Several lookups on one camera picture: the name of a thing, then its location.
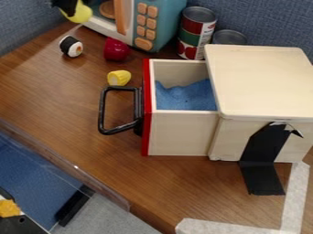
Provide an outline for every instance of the white tape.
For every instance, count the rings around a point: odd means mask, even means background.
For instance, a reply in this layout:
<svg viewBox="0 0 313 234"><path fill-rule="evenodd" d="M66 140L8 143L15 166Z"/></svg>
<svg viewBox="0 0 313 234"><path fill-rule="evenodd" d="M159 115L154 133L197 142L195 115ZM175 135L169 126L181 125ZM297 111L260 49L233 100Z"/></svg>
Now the white tape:
<svg viewBox="0 0 313 234"><path fill-rule="evenodd" d="M281 230L301 233L308 190L309 165L293 164L288 182Z"/></svg>
<svg viewBox="0 0 313 234"><path fill-rule="evenodd" d="M242 225L184 218L177 234L299 234L308 190L309 165L292 165L284 204L281 229L261 229Z"/></svg>

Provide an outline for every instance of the black drawer handle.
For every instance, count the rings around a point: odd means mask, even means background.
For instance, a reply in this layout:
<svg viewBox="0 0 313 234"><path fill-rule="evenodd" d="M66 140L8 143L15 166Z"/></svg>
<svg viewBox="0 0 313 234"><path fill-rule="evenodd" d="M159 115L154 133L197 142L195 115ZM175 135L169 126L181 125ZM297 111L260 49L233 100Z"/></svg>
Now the black drawer handle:
<svg viewBox="0 0 313 234"><path fill-rule="evenodd" d="M118 91L132 91L134 93L134 120L130 123L114 127L112 129L105 129L105 99L106 95L111 90ZM99 105L99 118L98 118L98 130L104 135L112 135L120 132L136 128L141 123L142 118L142 101L141 101L141 89L135 87L123 87L123 86L109 86L101 93L100 105Z"/></svg>

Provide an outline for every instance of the blue sand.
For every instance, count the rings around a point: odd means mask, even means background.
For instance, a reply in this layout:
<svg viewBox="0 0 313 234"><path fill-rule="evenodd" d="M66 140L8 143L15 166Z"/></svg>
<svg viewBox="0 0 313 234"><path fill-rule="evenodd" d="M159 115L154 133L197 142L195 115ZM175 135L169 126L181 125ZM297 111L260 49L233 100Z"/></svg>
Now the blue sand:
<svg viewBox="0 0 313 234"><path fill-rule="evenodd" d="M188 86L164 88L156 81L156 108L158 110L216 111L210 80L205 79Z"/></svg>

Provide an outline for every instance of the red toy apple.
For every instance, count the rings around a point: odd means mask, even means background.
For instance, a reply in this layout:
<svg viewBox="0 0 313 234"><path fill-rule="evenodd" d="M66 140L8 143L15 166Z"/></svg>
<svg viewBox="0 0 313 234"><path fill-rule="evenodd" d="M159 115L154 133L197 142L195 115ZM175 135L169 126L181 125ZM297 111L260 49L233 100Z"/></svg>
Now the red toy apple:
<svg viewBox="0 0 313 234"><path fill-rule="evenodd" d="M105 59L123 61L130 54L130 48L122 41L108 37L105 41L103 56Z"/></svg>

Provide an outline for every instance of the gray wall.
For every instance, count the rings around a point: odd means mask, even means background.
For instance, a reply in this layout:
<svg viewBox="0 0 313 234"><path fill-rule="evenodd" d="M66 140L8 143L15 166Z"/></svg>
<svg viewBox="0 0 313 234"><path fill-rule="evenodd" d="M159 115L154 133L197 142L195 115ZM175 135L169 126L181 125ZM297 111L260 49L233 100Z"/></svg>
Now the gray wall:
<svg viewBox="0 0 313 234"><path fill-rule="evenodd" d="M299 47L313 62L312 0L189 0L213 10L218 28L243 32L254 45Z"/></svg>
<svg viewBox="0 0 313 234"><path fill-rule="evenodd" d="M0 56L63 20L49 0L0 0Z"/></svg>

